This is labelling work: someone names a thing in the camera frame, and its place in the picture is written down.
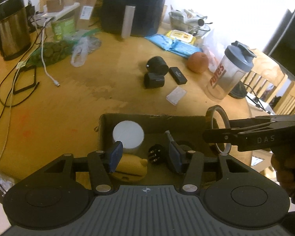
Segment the person right hand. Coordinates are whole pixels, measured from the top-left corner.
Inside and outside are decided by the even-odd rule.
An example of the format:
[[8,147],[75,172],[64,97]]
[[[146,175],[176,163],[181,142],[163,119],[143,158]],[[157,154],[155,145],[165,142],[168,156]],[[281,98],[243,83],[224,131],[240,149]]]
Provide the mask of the person right hand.
[[295,204],[295,149],[285,145],[271,148],[271,165],[276,171],[277,181]]

